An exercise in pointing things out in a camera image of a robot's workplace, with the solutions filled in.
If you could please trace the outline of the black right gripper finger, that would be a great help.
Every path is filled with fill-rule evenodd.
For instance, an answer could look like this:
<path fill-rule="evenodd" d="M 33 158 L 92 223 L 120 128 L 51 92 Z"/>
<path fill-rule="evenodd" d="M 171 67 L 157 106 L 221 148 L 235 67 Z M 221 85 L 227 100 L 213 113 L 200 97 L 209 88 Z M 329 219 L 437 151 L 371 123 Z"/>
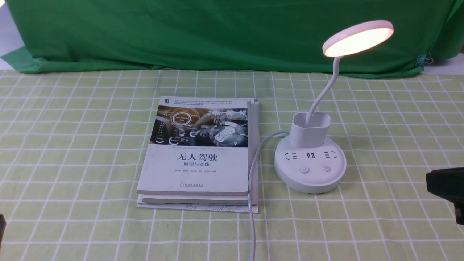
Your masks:
<path fill-rule="evenodd" d="M 426 174 L 427 191 L 454 205 L 456 223 L 464 224 L 464 168 L 451 167 Z"/>

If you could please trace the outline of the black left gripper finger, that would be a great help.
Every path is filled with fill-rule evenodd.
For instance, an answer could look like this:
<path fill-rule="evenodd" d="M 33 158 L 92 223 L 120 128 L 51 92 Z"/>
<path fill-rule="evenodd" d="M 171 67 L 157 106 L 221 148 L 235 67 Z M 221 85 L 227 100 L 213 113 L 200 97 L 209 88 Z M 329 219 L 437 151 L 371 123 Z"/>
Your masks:
<path fill-rule="evenodd" d="M 3 240 L 6 226 L 7 226 L 7 222 L 6 222 L 5 216 L 3 214 L 0 214 L 0 246 L 2 245 L 2 240 Z"/>

